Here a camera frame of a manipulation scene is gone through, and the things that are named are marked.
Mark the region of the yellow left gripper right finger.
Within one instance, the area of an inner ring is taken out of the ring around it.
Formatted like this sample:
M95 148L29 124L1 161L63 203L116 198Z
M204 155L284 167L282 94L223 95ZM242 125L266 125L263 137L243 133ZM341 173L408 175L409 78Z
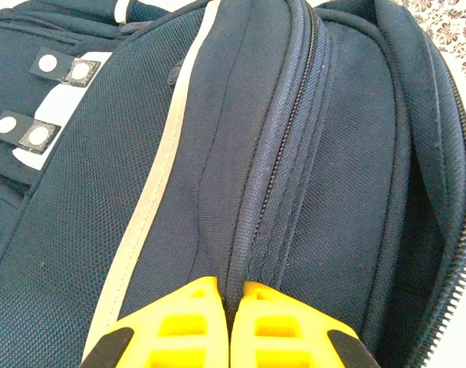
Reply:
M343 322L248 281L231 332L231 367L377 367Z

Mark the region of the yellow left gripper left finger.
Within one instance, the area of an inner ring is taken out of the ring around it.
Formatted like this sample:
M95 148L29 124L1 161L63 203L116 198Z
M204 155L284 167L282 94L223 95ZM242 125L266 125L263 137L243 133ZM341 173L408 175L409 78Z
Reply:
M80 365L228 367L228 328L216 278L198 278L118 320Z

